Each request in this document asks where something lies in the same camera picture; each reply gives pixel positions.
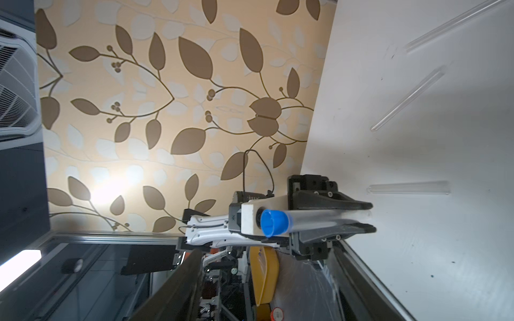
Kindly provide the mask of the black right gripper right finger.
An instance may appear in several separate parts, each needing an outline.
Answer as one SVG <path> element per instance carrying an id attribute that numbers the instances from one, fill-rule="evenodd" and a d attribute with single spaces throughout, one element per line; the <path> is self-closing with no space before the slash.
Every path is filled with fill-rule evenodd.
<path id="1" fill-rule="evenodd" d="M 327 267 L 340 295 L 344 320 L 405 320 L 406 311 L 345 244 L 335 244 Z"/>

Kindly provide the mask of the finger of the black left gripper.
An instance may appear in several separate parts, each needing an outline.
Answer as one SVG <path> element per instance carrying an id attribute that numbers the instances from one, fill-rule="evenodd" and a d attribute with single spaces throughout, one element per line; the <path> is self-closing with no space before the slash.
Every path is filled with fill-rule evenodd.
<path id="1" fill-rule="evenodd" d="M 371 210 L 372 203 L 357 201 L 339 192 L 330 191 L 295 191 L 293 193 L 294 210 Z"/>
<path id="2" fill-rule="evenodd" d="M 377 228 L 373 225 L 357 222 L 316 230 L 300 231 L 299 240 L 302 243 L 319 243 L 334 239 L 347 239 L 357 234 L 373 234 L 376 231 Z"/>

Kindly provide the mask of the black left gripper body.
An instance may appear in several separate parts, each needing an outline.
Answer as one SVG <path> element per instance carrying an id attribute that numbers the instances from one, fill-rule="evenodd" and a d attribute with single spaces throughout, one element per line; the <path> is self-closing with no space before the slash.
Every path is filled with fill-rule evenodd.
<path id="1" fill-rule="evenodd" d="M 337 183 L 321 175 L 293 175 L 287 181 L 287 203 L 293 218 L 290 254 L 300 261 L 327 259 L 337 231 L 341 193 Z"/>

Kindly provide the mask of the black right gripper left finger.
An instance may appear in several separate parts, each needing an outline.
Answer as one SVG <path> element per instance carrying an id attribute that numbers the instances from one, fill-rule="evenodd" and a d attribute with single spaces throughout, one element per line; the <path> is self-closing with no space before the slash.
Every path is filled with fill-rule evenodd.
<path id="1" fill-rule="evenodd" d="M 202 291 L 202 258 L 194 250 L 130 320 L 196 320 Z"/>

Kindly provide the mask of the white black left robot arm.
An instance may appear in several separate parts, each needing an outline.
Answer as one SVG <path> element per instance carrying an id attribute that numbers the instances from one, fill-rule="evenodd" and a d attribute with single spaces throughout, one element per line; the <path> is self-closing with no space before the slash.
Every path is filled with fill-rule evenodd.
<path id="1" fill-rule="evenodd" d="M 292 175 L 283 196 L 237 191 L 225 216 L 186 209 L 184 249 L 264 246 L 300 261 L 321 261 L 329 243 L 374 234 L 372 203 L 355 200 L 321 175 Z"/>

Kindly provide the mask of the clear test tube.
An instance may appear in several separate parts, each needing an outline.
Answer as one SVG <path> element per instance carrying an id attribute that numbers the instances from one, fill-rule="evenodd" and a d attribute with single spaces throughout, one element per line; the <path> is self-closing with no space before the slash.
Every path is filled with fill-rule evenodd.
<path id="1" fill-rule="evenodd" d="M 479 16 L 495 9 L 496 7 L 499 7 L 500 5 L 503 5 L 505 3 L 508 3 L 508 0 L 488 0 L 484 1 L 483 3 L 480 3 L 479 5 L 474 6 L 473 8 L 467 10 L 466 12 L 460 14 L 459 16 L 456 16 L 452 18 L 451 20 L 445 22 L 442 25 L 439 25 L 437 28 L 434 28 L 433 30 L 423 34 L 420 37 L 417 37 L 415 40 L 412 40 L 411 42 L 407 43 L 404 46 L 404 50 L 407 54 L 417 50 L 420 47 L 423 47 L 424 45 L 427 45 L 431 41 L 434 41 L 435 39 L 445 35 L 446 33 L 452 32 L 452 30 L 460 28 L 464 24 L 467 24 L 468 22 L 474 20 L 475 18 L 478 18 Z"/>
<path id="2" fill-rule="evenodd" d="M 370 127 L 371 132 L 377 132 L 384 127 L 389 121 L 391 121 L 397 114 L 404 110 L 408 105 L 413 103 L 421 94 L 425 93 L 430 87 L 432 87 L 437 81 L 447 73 L 446 66 L 440 66 L 434 69 L 429 75 L 420 81 L 415 87 L 411 89 L 388 113 L 377 121 L 376 124 Z"/>
<path id="3" fill-rule="evenodd" d="M 367 211 L 309 210 L 287 211 L 293 223 L 292 231 L 316 230 L 359 221 L 368 217 Z"/>
<path id="4" fill-rule="evenodd" d="M 448 181 L 391 183 L 370 185 L 367 192 L 372 194 L 450 195 L 451 186 Z"/>

